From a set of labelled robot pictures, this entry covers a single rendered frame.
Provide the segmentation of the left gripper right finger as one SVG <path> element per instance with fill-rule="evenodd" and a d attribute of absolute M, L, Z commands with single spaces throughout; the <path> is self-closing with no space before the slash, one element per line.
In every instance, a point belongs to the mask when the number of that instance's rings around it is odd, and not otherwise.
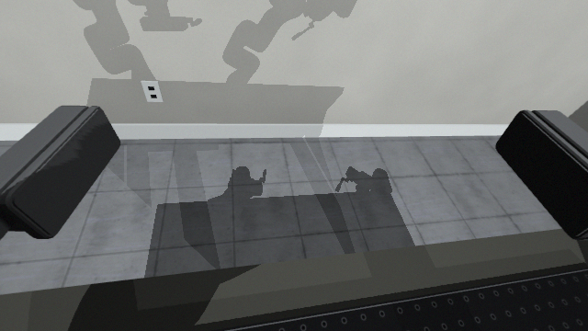
<path fill-rule="evenodd" d="M 588 240 L 588 132 L 557 110 L 522 110 L 495 144 L 565 233 Z"/>

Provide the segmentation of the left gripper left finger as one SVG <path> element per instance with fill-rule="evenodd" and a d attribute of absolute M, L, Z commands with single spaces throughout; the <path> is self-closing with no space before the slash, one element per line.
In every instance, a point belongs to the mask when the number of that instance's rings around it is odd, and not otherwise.
<path fill-rule="evenodd" d="M 98 106 L 60 106 L 0 156 L 0 240 L 53 238 L 120 147 Z"/>

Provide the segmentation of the black perforated breadboard plate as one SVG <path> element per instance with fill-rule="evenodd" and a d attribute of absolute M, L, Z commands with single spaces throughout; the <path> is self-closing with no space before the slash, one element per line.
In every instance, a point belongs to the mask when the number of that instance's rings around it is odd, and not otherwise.
<path fill-rule="evenodd" d="M 211 331 L 588 331 L 588 268 Z"/>

